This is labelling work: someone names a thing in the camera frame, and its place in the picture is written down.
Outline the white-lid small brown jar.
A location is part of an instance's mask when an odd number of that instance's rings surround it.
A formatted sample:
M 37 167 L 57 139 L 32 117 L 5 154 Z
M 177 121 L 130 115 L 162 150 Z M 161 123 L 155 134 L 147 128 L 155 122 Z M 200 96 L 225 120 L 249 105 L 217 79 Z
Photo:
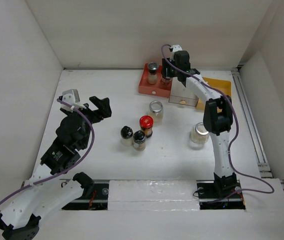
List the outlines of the white-lid small brown jar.
M 160 85 L 163 88 L 168 88 L 169 86 L 171 86 L 171 83 L 172 83 L 172 78 L 162 77 L 161 80 L 160 80 Z

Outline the silver-cap white spice shaker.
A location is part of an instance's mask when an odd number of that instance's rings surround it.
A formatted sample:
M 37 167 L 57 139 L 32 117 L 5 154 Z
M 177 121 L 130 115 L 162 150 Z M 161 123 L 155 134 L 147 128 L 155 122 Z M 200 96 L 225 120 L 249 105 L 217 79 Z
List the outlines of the silver-cap white spice shaker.
M 150 62 L 147 65 L 148 69 L 148 83 L 150 85 L 155 85 L 158 81 L 157 71 L 159 68 L 159 64 L 156 62 Z

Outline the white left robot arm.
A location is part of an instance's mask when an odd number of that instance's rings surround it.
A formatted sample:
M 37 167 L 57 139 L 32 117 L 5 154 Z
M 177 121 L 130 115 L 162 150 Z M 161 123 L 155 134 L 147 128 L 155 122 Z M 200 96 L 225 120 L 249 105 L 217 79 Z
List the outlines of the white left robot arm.
M 32 240 L 40 229 L 40 222 L 70 203 L 89 198 L 94 193 L 94 180 L 79 172 L 60 190 L 53 191 L 61 175 L 81 163 L 95 141 L 93 124 L 112 115 L 109 98 L 89 98 L 96 106 L 80 104 L 76 97 L 63 94 L 57 101 L 66 115 L 56 129 L 57 137 L 41 157 L 28 184 L 0 201 L 0 230 L 6 240 Z

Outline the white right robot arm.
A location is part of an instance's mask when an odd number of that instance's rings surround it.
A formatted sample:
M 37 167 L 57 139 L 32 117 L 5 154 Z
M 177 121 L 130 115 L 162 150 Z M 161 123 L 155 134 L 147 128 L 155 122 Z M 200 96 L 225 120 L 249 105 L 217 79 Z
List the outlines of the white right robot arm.
M 177 78 L 205 104 L 203 124 L 212 140 L 215 159 L 214 197 L 220 200 L 230 197 L 238 186 L 235 170 L 229 161 L 229 132 L 234 112 L 231 97 L 210 86 L 197 69 L 191 68 L 187 51 L 179 45 L 165 44 L 162 52 L 165 47 L 169 47 L 171 56 L 162 59 L 162 75 Z

